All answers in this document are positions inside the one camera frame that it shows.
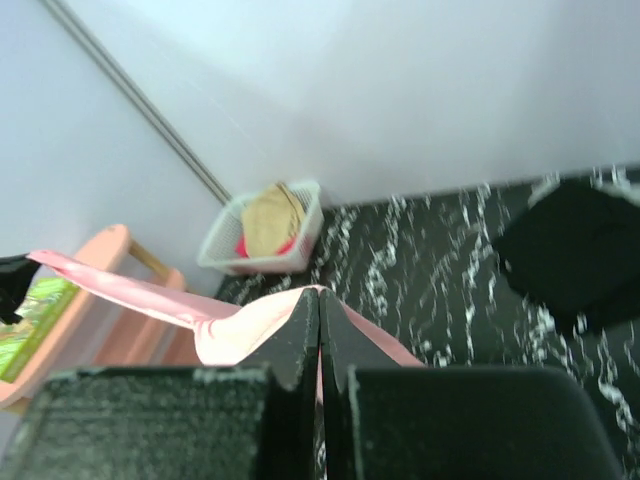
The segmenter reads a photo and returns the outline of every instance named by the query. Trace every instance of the basket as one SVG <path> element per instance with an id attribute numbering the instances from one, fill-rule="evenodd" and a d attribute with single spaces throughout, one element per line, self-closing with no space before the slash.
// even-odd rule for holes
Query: basket
<path id="1" fill-rule="evenodd" d="M 242 258 L 236 253 L 236 245 L 243 233 L 242 212 L 251 200 L 262 193 L 256 192 L 236 197 L 224 206 L 202 242 L 198 253 L 198 265 L 215 268 L 227 275 L 291 273 L 305 270 L 324 222 L 320 205 L 320 185 L 316 182 L 299 182 L 288 184 L 287 188 L 300 200 L 306 213 L 296 243 L 287 253 L 259 258 Z"/>

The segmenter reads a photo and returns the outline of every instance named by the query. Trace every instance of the white wall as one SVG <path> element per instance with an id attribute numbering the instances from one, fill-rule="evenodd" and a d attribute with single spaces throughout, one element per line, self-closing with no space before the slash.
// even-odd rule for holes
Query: white wall
<path id="1" fill-rule="evenodd" d="M 67 0 L 232 192 L 334 201 L 640 157 L 636 0 Z"/>
<path id="2" fill-rule="evenodd" d="M 0 2 L 0 59 L 0 256 L 72 254 L 125 223 L 213 293 L 220 276 L 199 269 L 195 254 L 220 205 L 40 2 Z M 123 272 L 133 271 L 128 262 Z M 104 307 L 87 315 L 88 330 L 113 320 Z M 84 333 L 63 364 L 87 354 Z M 0 451 L 15 421 L 0 413 Z"/>

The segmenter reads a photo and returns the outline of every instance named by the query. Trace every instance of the black cloth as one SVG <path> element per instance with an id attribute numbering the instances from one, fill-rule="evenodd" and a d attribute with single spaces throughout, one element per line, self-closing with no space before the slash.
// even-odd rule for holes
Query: black cloth
<path id="1" fill-rule="evenodd" d="M 640 208 L 562 183 L 493 242 L 511 288 L 544 304 L 562 333 L 640 315 Z"/>

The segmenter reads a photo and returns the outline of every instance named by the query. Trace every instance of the tan cloth in basket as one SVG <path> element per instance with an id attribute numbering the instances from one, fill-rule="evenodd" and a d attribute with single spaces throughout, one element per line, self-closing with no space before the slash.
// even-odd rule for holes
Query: tan cloth in basket
<path id="1" fill-rule="evenodd" d="M 305 212 L 300 200 L 281 183 L 271 185 L 242 212 L 249 257 L 269 257 L 300 232 Z"/>

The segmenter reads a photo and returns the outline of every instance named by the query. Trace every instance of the black object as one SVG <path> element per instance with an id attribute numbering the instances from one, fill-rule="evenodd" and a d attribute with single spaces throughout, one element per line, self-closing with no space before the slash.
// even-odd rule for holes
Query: black object
<path id="1" fill-rule="evenodd" d="M 333 293 L 305 290 L 241 366 L 57 375 L 32 402 L 0 479 L 311 478 L 319 347 L 332 480 L 622 478 L 592 405 L 564 373 L 387 368 L 345 321 Z M 279 353 L 286 361 L 262 363 Z"/>
<path id="2" fill-rule="evenodd" d="M 26 255 L 0 258 L 0 321 L 7 325 L 22 320 L 15 311 L 24 301 L 40 264 Z"/>
<path id="3" fill-rule="evenodd" d="M 640 208 L 567 181 L 493 241 L 511 288 L 545 305 L 561 333 L 640 315 Z"/>

